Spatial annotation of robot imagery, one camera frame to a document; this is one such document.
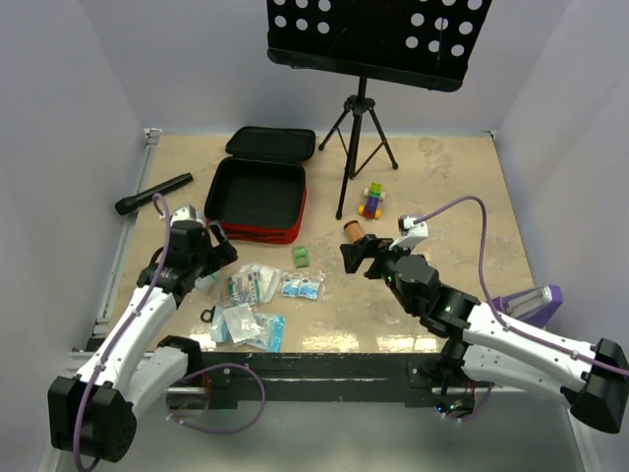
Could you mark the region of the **brown medicine bottle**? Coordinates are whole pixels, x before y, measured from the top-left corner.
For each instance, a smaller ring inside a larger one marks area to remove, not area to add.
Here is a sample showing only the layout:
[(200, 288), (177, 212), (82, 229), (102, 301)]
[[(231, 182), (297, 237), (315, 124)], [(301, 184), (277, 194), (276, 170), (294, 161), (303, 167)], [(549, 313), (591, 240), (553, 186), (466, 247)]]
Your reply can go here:
[(343, 229), (351, 244), (355, 244), (365, 237), (365, 232), (358, 220), (348, 221)]

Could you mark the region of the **white gauze plastic bag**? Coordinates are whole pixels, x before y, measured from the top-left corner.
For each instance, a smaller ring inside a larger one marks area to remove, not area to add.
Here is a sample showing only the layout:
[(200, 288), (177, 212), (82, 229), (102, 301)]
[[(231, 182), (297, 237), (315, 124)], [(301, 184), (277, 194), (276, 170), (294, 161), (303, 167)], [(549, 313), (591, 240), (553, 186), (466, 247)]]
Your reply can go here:
[(228, 308), (223, 311), (223, 317), (235, 343), (244, 342), (261, 333), (261, 326), (249, 304)]

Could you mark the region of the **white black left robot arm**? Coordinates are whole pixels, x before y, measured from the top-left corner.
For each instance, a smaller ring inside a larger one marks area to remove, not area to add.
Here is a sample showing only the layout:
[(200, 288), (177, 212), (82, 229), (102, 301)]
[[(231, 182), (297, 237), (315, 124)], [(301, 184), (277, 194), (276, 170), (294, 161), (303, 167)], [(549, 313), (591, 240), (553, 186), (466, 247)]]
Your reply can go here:
[(168, 386), (201, 379), (200, 345), (190, 338), (169, 335), (151, 357), (144, 354), (196, 281), (237, 259), (219, 222), (171, 222), (168, 242), (142, 270), (119, 322), (73, 376), (56, 378), (48, 389), (54, 448), (117, 462), (141, 415)]

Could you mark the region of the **red black medicine kit case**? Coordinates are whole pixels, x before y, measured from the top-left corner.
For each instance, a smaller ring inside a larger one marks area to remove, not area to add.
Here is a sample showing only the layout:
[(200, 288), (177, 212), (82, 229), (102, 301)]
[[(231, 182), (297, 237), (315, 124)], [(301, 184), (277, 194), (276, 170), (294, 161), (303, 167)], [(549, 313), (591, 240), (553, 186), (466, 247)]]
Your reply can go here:
[(307, 199), (303, 163), (315, 152), (309, 129), (246, 126), (225, 146), (203, 213), (234, 240), (288, 245), (300, 232)]

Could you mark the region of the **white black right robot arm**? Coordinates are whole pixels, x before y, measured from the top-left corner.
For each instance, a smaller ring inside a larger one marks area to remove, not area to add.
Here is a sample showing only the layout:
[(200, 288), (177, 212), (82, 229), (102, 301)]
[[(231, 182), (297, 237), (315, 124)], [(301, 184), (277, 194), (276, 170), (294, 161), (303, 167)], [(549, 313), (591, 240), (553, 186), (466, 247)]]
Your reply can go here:
[(445, 384), (469, 379), (535, 392), (595, 430), (620, 432), (628, 362), (619, 344), (570, 339), (495, 313), (490, 303), (442, 283), (424, 256), (390, 239), (369, 234), (341, 245), (340, 252), (348, 273), (371, 260), (366, 278), (383, 280), (406, 313), (450, 343), (453, 353), (443, 352), (437, 363)]

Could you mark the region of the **bandage strips plastic bag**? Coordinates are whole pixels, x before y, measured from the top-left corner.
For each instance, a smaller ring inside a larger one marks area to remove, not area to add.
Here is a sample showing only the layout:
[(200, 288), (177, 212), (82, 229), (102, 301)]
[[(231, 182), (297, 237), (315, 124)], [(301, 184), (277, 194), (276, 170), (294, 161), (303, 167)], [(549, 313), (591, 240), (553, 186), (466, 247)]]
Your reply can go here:
[(219, 305), (231, 308), (243, 304), (254, 306), (269, 303), (283, 274), (282, 270), (268, 265), (243, 265), (237, 273), (225, 277), (221, 282)]

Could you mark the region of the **white green medicine bottle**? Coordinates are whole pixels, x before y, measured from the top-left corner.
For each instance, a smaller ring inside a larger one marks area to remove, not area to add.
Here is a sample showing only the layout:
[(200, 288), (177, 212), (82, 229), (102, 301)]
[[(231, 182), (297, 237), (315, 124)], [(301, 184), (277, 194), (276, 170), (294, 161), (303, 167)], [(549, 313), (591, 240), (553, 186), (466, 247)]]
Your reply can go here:
[(214, 273), (200, 277), (195, 281), (195, 288), (201, 293), (208, 293), (218, 279), (219, 276)]

